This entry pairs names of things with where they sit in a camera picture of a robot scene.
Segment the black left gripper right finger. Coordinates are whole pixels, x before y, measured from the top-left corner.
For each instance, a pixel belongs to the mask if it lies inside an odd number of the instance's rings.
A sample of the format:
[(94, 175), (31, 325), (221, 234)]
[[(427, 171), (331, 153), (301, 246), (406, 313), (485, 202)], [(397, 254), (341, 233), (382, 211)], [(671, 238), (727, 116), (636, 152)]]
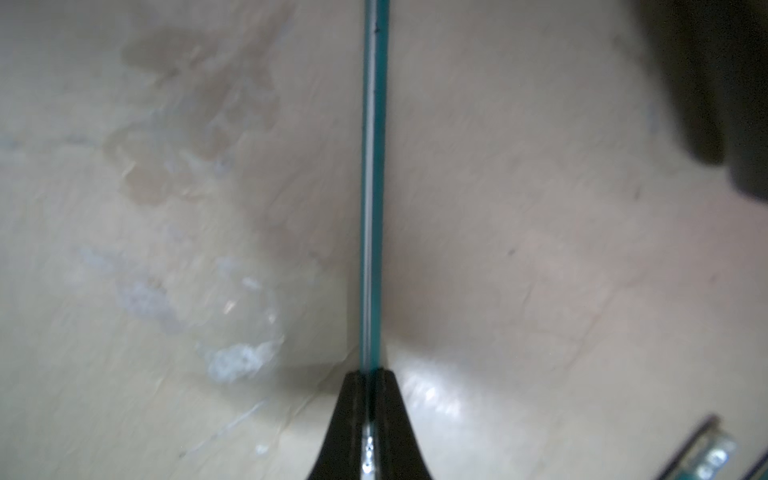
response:
[(432, 480), (392, 371), (376, 371), (374, 393), (377, 477), (383, 480)]

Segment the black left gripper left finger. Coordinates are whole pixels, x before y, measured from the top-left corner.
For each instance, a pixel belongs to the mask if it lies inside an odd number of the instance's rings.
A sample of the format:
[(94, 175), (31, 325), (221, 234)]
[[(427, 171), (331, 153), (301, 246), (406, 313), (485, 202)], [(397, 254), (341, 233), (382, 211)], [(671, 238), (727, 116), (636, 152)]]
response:
[(325, 438), (308, 480), (361, 478), (363, 426), (367, 418), (366, 379), (359, 371), (344, 377)]

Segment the green pencil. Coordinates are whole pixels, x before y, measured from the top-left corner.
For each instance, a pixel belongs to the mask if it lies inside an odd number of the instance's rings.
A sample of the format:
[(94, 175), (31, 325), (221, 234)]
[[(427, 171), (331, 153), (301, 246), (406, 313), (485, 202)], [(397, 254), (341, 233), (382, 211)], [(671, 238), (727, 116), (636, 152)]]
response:
[(390, 3), (367, 1), (364, 26), (360, 370), (381, 367), (381, 299)]

